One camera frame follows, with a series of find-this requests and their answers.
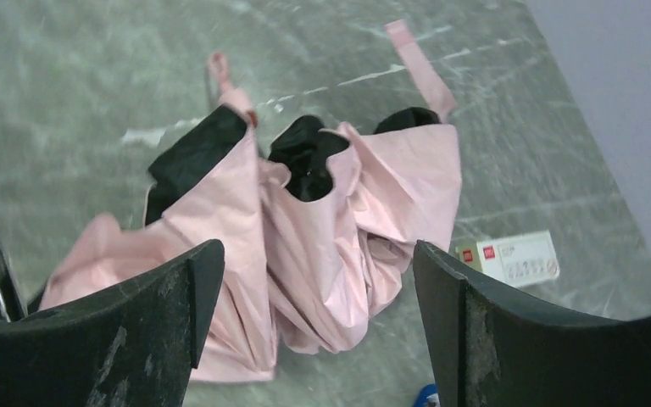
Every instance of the blue object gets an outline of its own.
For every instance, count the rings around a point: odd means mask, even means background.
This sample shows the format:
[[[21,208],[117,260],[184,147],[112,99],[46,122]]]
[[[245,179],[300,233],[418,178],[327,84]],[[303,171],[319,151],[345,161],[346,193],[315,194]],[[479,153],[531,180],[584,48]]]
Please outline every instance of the blue object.
[[[429,384],[420,390],[418,398],[415,399],[413,407],[439,407],[440,403],[437,402],[437,387],[435,384]]]

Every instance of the pink fabric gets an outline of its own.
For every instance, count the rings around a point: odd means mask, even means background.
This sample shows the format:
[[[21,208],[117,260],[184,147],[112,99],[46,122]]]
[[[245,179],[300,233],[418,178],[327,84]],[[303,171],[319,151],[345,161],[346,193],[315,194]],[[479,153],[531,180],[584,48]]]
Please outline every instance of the pink fabric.
[[[387,26],[428,106],[443,122],[453,95],[403,21]],[[231,84],[220,53],[209,60],[220,102],[251,124],[246,136],[191,191],[139,231],[99,215],[54,271],[41,308],[72,301],[173,259],[208,239],[225,246],[225,274],[200,367],[192,380],[273,378],[277,338],[313,354],[348,350],[401,289],[417,239],[447,249],[460,193],[458,136],[425,125],[361,136],[349,123],[327,131],[350,141],[331,156],[334,189],[302,202],[290,171],[258,158],[248,95]]]
[[[454,107],[403,21],[387,26],[398,54],[442,120]],[[269,296],[286,345],[314,354],[349,350],[401,289],[418,239],[448,249],[460,196],[458,134],[448,124],[361,136],[349,123],[330,131],[351,142],[331,156],[334,190],[301,202],[285,188],[282,164],[264,180]]]
[[[209,68],[220,85],[220,102],[246,119],[254,117],[248,95],[230,82],[225,57],[214,54]],[[40,309],[114,285],[217,238],[225,247],[223,286],[202,363],[191,379],[271,380],[277,336],[266,289],[258,159],[251,125],[229,154],[165,210],[161,220],[138,231],[122,231],[113,216],[99,215],[47,282]]]

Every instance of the marble floor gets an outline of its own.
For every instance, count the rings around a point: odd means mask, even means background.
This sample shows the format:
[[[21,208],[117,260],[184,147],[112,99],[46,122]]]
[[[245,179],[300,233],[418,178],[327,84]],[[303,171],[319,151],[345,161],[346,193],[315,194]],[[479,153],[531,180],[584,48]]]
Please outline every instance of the marble floor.
[[[211,108],[211,52],[258,105],[264,146],[306,113],[371,130],[422,104],[382,29],[401,18],[459,102],[454,242],[549,229],[560,279],[526,291],[651,314],[651,257],[521,0],[0,0],[0,240],[21,294],[97,213],[137,227],[146,165]],[[193,384],[185,406],[403,407],[431,379],[408,273],[355,350],[283,349],[274,382]]]

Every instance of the pink strap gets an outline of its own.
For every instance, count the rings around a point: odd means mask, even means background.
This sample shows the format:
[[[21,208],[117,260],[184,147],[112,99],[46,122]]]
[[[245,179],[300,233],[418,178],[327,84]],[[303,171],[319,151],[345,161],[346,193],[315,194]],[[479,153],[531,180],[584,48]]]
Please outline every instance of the pink strap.
[[[436,112],[443,123],[447,123],[448,114],[455,108],[455,98],[418,47],[405,21],[398,20],[387,24],[386,31],[428,107]]]
[[[228,59],[223,53],[211,54],[209,57],[209,71],[211,76],[218,82],[221,94],[233,89],[231,74],[228,71]]]
[[[258,116],[253,110],[253,104],[248,94],[241,88],[233,86],[231,73],[228,70],[228,59],[223,53],[212,53],[209,57],[209,72],[218,82],[221,103],[228,103],[232,108],[245,114],[253,127],[258,127]]]

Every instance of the black fabric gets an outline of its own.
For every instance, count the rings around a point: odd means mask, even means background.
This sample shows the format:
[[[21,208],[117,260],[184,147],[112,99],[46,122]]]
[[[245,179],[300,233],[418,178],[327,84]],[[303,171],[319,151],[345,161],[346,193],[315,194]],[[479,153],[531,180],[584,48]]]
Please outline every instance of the black fabric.
[[[327,131],[320,119],[306,115],[298,118],[270,145],[268,160],[285,164],[291,171],[286,185],[293,197],[312,202],[333,189],[333,177],[326,160],[344,151],[350,142]]]
[[[376,126],[373,134],[387,133],[389,131],[405,130],[422,125],[437,125],[441,121],[437,114],[425,108],[407,108],[388,116]]]
[[[440,120],[431,110],[408,108],[383,120],[374,134],[437,123]],[[333,177],[326,168],[326,160],[350,146],[343,137],[322,131],[325,127],[319,118],[305,115],[270,145],[268,160],[288,167],[292,176],[286,189],[303,202],[321,199],[333,189]]]
[[[248,123],[226,106],[159,155],[148,167],[156,181],[147,198],[146,225],[193,189],[246,135]]]
[[[118,285],[0,321],[0,406],[181,405],[223,269],[223,245],[208,241]]]

